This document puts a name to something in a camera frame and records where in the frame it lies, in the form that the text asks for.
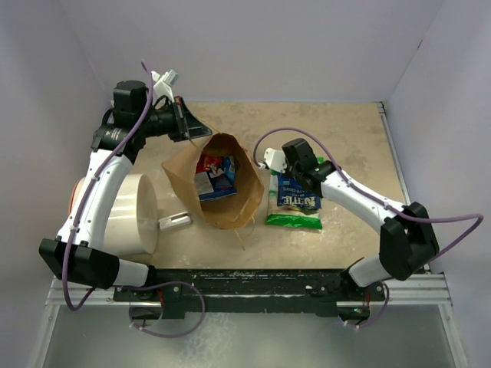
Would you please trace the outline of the brown paper bag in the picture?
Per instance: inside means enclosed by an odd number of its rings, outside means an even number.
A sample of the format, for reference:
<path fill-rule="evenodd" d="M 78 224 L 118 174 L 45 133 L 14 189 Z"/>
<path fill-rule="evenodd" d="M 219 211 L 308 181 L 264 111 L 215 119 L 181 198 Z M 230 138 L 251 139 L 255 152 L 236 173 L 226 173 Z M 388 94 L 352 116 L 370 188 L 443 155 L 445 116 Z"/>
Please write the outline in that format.
<path fill-rule="evenodd" d="M 236 194 L 205 202 L 199 200 L 194 176 L 203 154 L 233 156 L 239 167 L 234 183 Z M 194 140 L 165 160 L 162 167 L 177 198 L 205 223 L 237 232 L 249 222 L 255 222 L 265 188 L 248 152 L 232 134 L 217 131 L 212 136 Z"/>

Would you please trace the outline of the blue Kettle chips bag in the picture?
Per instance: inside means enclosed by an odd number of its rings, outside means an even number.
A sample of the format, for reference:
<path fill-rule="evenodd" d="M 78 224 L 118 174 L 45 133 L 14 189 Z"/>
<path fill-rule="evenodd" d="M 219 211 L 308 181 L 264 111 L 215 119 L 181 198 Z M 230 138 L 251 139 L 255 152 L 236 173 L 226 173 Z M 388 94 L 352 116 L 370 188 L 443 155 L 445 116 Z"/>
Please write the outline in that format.
<path fill-rule="evenodd" d="M 313 192 L 304 190 L 294 179 L 277 175 L 277 206 L 297 212 L 317 212 L 321 209 L 321 199 Z"/>

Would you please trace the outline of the green Chuba snack bag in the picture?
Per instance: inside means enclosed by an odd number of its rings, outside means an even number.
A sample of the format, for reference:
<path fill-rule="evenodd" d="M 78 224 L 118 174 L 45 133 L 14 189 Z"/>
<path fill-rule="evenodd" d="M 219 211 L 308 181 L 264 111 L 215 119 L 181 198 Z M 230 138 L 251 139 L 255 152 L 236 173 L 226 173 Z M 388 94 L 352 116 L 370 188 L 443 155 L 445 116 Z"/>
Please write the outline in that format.
<path fill-rule="evenodd" d="M 281 174 L 270 170 L 268 214 L 265 220 L 266 225 L 275 225 L 286 228 L 306 228 L 322 230 L 320 210 L 317 212 L 297 212 L 294 210 L 281 209 L 277 206 L 278 180 L 277 175 Z"/>

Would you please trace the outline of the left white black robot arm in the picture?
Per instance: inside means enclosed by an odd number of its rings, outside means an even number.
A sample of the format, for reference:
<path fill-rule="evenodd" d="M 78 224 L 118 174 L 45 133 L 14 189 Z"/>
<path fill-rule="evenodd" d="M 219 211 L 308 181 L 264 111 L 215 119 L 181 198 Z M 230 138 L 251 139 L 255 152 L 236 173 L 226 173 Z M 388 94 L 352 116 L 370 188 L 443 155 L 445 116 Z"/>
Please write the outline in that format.
<path fill-rule="evenodd" d="M 39 254 L 54 276 L 93 288 L 130 286 L 142 301 L 155 297 L 158 283 L 147 265 L 125 261 L 103 248 L 107 220 L 117 192 L 150 137 L 174 142 L 211 135 L 181 97 L 161 108 L 142 81 L 125 80 L 114 88 L 114 106 L 94 132 L 90 162 L 81 193 L 53 239 L 43 239 Z"/>

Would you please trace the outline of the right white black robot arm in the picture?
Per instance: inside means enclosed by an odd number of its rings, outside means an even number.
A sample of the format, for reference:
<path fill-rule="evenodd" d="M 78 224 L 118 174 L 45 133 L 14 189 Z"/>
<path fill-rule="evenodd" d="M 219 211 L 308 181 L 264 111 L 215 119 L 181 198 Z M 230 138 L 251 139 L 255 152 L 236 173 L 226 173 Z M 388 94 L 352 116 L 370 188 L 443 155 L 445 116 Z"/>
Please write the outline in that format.
<path fill-rule="evenodd" d="M 408 279 L 440 250 L 426 208 L 418 202 L 405 205 L 359 184 L 332 161 L 319 163 L 302 138 L 282 146 L 285 173 L 301 187 L 337 203 L 367 223 L 380 237 L 374 256 L 349 266 L 341 281 L 342 294 L 358 300 L 368 286 L 394 278 Z"/>

